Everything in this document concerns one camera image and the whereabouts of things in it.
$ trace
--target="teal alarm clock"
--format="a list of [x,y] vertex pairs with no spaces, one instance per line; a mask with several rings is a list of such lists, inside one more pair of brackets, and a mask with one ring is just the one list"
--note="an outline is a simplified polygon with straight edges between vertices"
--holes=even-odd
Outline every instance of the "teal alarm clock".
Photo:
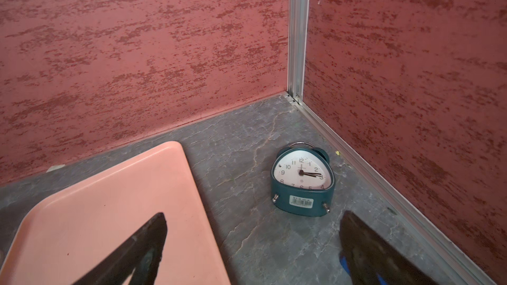
[[271,169],[271,196],[281,210],[323,216],[331,211],[335,186],[329,155],[323,149],[297,142],[278,152]]

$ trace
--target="textured wall panel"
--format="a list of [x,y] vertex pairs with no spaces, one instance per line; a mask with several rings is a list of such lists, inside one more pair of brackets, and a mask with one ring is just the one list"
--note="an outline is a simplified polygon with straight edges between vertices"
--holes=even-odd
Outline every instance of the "textured wall panel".
[[507,284],[507,0],[310,0],[304,102]]
[[287,86],[288,0],[0,0],[0,184]]

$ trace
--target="gray marble surface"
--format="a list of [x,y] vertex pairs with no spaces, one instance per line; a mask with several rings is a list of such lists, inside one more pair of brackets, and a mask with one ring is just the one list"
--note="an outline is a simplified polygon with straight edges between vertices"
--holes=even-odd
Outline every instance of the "gray marble surface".
[[[282,96],[1,187],[0,250],[7,252],[22,218],[45,197],[166,141],[185,149],[232,284],[352,284],[339,263],[345,210],[436,282],[451,284],[387,204]],[[292,215],[271,202],[276,153],[298,141],[331,157],[337,186],[323,217]]]

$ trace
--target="pink wall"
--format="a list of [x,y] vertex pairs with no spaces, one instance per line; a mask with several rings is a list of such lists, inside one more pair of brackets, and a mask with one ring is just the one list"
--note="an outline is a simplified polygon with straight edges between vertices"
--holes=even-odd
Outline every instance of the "pink wall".
[[287,86],[288,0],[0,0],[0,184]]
[[304,102],[507,284],[507,0],[310,0]]

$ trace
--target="barcode sticker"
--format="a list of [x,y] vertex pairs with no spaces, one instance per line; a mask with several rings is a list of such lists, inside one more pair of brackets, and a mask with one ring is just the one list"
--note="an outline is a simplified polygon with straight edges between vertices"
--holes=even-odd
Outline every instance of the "barcode sticker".
[[312,208],[313,207],[313,199],[310,198],[302,198],[291,195],[289,197],[289,204],[296,207],[302,207],[302,208]]

